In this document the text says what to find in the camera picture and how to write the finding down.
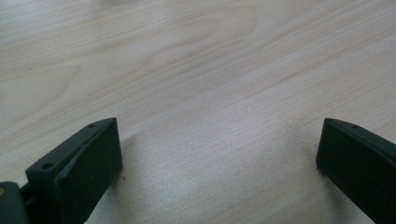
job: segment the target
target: screw hole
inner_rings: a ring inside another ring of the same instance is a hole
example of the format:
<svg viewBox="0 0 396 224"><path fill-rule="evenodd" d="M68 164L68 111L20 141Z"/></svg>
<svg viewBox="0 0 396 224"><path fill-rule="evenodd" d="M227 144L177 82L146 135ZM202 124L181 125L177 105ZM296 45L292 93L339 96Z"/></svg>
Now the screw hole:
<svg viewBox="0 0 396 224"><path fill-rule="evenodd" d="M3 187L0 187L0 196L2 196L4 193L6 193L6 189Z"/></svg>
<svg viewBox="0 0 396 224"><path fill-rule="evenodd" d="M41 169L43 170L48 170L49 168L51 168L53 166L52 163L45 163L44 165L41 166Z"/></svg>

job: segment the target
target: light wood grain surface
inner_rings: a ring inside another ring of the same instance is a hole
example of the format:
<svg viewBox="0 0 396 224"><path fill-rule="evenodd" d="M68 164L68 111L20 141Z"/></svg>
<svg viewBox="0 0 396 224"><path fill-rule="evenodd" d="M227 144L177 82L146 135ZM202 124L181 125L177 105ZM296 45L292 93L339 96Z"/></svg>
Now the light wood grain surface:
<svg viewBox="0 0 396 224"><path fill-rule="evenodd" d="M317 169L325 117L396 142L394 0L2 0L0 176L117 117L87 223L372 223Z"/></svg>

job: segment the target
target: table surface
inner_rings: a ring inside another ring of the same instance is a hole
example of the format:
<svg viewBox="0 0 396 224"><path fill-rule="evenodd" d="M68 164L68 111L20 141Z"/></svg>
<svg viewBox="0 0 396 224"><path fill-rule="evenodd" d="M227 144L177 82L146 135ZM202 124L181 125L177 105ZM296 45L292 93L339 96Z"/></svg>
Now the table surface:
<svg viewBox="0 0 396 224"><path fill-rule="evenodd" d="M117 117L87 223L372 223L316 169L324 118L396 142L396 2L4 0L0 176Z"/></svg>

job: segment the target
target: wood grain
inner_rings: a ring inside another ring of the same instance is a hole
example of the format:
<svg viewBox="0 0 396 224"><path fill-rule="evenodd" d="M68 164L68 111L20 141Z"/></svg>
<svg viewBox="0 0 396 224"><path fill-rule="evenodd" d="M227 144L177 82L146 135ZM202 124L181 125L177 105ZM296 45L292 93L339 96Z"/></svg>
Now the wood grain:
<svg viewBox="0 0 396 224"><path fill-rule="evenodd" d="M392 0L0 2L0 176L117 117L87 223L372 223L315 165L325 117L396 142Z"/></svg>

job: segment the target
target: clamp jaw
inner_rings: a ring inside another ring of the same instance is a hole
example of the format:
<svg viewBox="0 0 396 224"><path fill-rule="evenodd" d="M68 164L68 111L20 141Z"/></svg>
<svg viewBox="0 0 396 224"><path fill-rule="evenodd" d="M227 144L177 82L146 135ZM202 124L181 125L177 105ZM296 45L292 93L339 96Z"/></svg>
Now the clamp jaw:
<svg viewBox="0 0 396 224"><path fill-rule="evenodd" d="M375 223L396 223L396 145L358 125L325 119L317 165Z"/></svg>
<svg viewBox="0 0 396 224"><path fill-rule="evenodd" d="M0 223L84 223L121 168L117 120L92 123L30 166L21 189L0 183Z"/></svg>

